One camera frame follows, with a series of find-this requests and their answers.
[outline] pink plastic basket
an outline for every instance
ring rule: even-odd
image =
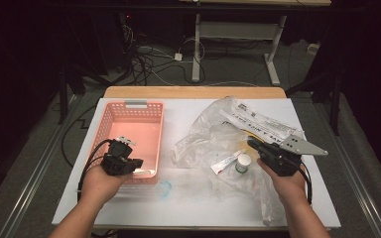
[[[107,102],[90,153],[106,139],[126,137],[136,143],[136,146],[130,145],[133,152],[129,157],[144,160],[140,172],[134,174],[133,179],[128,180],[127,183],[157,183],[163,112],[164,103],[160,101]],[[106,143],[97,151],[94,158],[102,157],[107,150]],[[94,162],[92,166],[100,162],[101,159]]]

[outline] clear plastic bag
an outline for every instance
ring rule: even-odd
[[[178,168],[202,169],[212,182],[212,187],[219,192],[222,189],[233,189],[247,194],[261,210],[264,224],[270,225],[285,219],[284,208],[271,178],[257,165],[256,160],[259,156],[247,146],[248,134],[244,132],[254,134],[256,131],[251,131],[251,125],[256,124],[257,128],[266,125],[266,120],[257,120],[259,116],[261,115],[234,97],[216,100],[193,122],[189,134],[175,144],[171,159]],[[250,118],[252,123],[248,125],[247,120],[242,121],[241,118]],[[288,136],[292,129],[284,126],[280,136]],[[246,154],[252,159],[252,164],[245,174],[240,174],[234,164],[218,175],[210,168],[211,165],[242,149],[246,150]]]

